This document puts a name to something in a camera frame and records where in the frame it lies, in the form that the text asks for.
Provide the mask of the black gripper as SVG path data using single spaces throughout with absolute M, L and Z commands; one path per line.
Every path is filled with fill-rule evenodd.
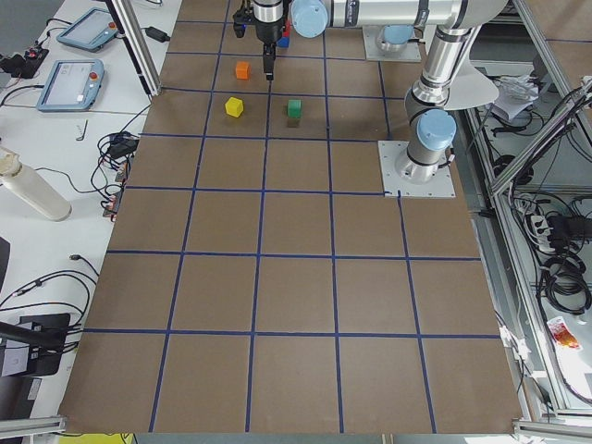
M 274 22 L 254 21 L 257 38 L 263 43 L 263 69 L 267 77 L 274 76 L 277 43 L 283 34 L 283 19 Z

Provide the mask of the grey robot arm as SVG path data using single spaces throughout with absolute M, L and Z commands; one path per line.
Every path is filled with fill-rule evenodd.
M 469 58 L 482 26 L 505 7 L 503 1 L 243 1 L 233 14 L 242 37 L 254 27 L 263 44 L 264 73 L 274 78 L 279 40 L 287 29 L 314 38 L 328 28 L 364 31 L 370 60 L 423 62 L 405 96 L 412 137 L 397 157 L 402 179 L 424 184 L 436 176 L 451 146 L 456 123 L 451 113 L 494 103 L 499 89 Z

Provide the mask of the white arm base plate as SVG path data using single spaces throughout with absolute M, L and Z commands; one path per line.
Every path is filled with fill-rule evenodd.
M 412 25 L 364 26 L 365 58 L 371 61 L 419 63 L 419 39 Z
M 408 157 L 407 141 L 378 141 L 386 197 L 451 199 L 456 197 L 445 151 L 434 165 L 420 166 Z

